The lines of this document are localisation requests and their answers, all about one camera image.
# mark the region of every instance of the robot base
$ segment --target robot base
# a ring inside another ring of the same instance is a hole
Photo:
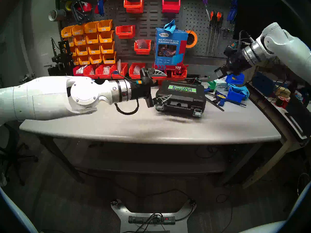
[[[121,220],[121,227],[120,227],[120,233],[127,232],[127,231],[133,231],[135,232],[141,224],[134,224],[134,223],[128,223],[128,217],[129,216],[135,216],[135,217],[150,217],[152,213],[132,213],[130,212],[124,204],[121,202],[121,200],[117,200],[117,204],[111,204],[111,208],[114,210],[114,212],[119,216]],[[195,210],[197,206],[195,205],[193,207],[192,212]],[[175,212],[175,213],[162,213],[164,218],[165,217],[175,217],[175,220],[181,219],[185,216],[187,216],[191,212],[192,206],[190,205],[190,200],[188,200],[183,207]],[[162,225],[157,224],[153,225],[150,223],[148,225],[148,228],[145,232],[150,233],[188,233],[188,226],[187,226],[187,220],[189,218],[187,216],[186,218],[182,219],[181,221],[176,221],[174,225]],[[142,228],[139,229],[138,232],[144,231],[147,224],[144,224]]]

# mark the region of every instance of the yellow storage bin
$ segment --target yellow storage bin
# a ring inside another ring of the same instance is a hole
[[[110,31],[111,28],[112,28],[112,20],[103,20],[97,23],[97,30],[99,32]]]
[[[100,50],[102,54],[113,53],[114,52],[114,41],[101,44]]]
[[[71,29],[72,30],[72,35],[74,35],[74,36],[82,35],[84,33],[83,26],[84,26],[84,24],[73,26],[73,28]]]
[[[117,60],[117,53],[113,52],[113,53],[103,54],[103,59],[104,59],[105,64],[114,64],[116,63],[116,60]]]
[[[87,46],[78,46],[76,48],[76,53],[77,53],[77,56],[84,56],[84,55],[89,54],[87,51]]]
[[[72,56],[72,59],[73,59],[73,64],[74,65],[79,65],[79,60],[78,60],[78,56]]]
[[[103,54],[90,55],[90,62],[92,64],[101,63],[103,61]]]
[[[80,45],[85,45],[86,44],[85,36],[82,36],[82,35],[75,36],[73,41],[74,41],[76,46],[80,46]]]
[[[62,38],[71,37],[72,36],[71,29],[72,28],[73,28],[73,26],[64,27],[64,29],[61,31]]]
[[[100,54],[100,44],[89,45],[88,50],[90,55]]]
[[[100,43],[112,42],[113,32],[114,30],[99,33],[99,42]]]
[[[91,33],[85,36],[87,44],[99,43],[99,34],[98,33]]]
[[[86,65],[86,64],[90,64],[90,58],[89,56],[79,56],[79,64],[80,65]]]
[[[84,24],[83,30],[84,33],[94,33],[97,32],[97,23],[98,21],[92,21]]]

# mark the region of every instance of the pegboard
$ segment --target pegboard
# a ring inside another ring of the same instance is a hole
[[[96,6],[97,0],[83,0],[90,2],[93,7]],[[129,0],[130,2],[138,2],[139,0]],[[232,0],[208,0],[209,13],[213,10],[223,12],[224,20],[222,27],[234,30],[234,24],[227,22],[226,18],[230,10]],[[156,27],[164,27],[171,20],[175,20],[176,28],[181,30],[191,30],[198,36],[197,44],[186,50],[187,57],[208,56],[216,58],[225,58],[223,52],[226,46],[232,43],[233,32],[229,31],[227,37],[223,37],[223,32],[220,32],[219,43],[217,49],[217,32],[214,41],[214,50],[212,51],[212,43],[215,34],[215,29],[212,30],[212,40],[210,44],[209,54],[206,54],[208,39],[210,36],[209,19],[204,8],[202,0],[181,0],[181,8],[179,14],[163,14],[162,0],[144,0],[144,11],[141,14],[127,13],[123,6],[123,0],[107,0],[104,4],[105,16],[94,14],[92,21],[113,20],[113,29],[120,25],[136,25],[136,35],[133,39],[122,40],[118,36],[114,36],[115,50],[117,55],[131,57],[136,56],[134,51],[134,41],[137,39],[151,39],[150,54],[154,54],[154,39]],[[76,24],[73,16],[64,21],[63,26]],[[148,56],[140,55],[141,60],[147,59]]]

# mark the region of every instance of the office chair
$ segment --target office chair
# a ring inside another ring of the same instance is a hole
[[[18,152],[24,147],[25,149],[29,149],[29,147],[25,144],[22,143],[21,145],[17,146],[18,141],[19,141],[19,134],[18,132],[13,129],[11,126],[4,124],[4,126],[9,130],[9,140],[7,142],[6,148],[1,148],[0,150],[4,152],[4,154],[0,154],[0,160],[7,161],[7,167],[4,172],[4,176],[7,178],[7,172],[11,165],[13,165],[15,172],[20,180],[21,185],[25,185],[25,182],[21,179],[21,176],[19,174],[19,169],[21,167],[21,163],[19,162],[19,159],[24,159],[24,158],[33,158],[35,162],[38,162],[38,157],[33,155],[33,154],[27,154],[27,155],[20,155]]]

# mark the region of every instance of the cable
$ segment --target cable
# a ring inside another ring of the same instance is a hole
[[[129,113],[123,112],[123,111],[118,107],[118,104],[117,104],[117,103],[115,103],[114,105],[116,106],[116,109],[117,109],[117,111],[118,111],[119,113],[122,113],[122,114],[124,114],[124,115],[132,115],[132,114],[134,114],[134,113],[137,113],[138,108],[139,108],[138,99],[136,99],[136,102],[137,102],[137,107],[135,108],[134,111],[129,112]]]

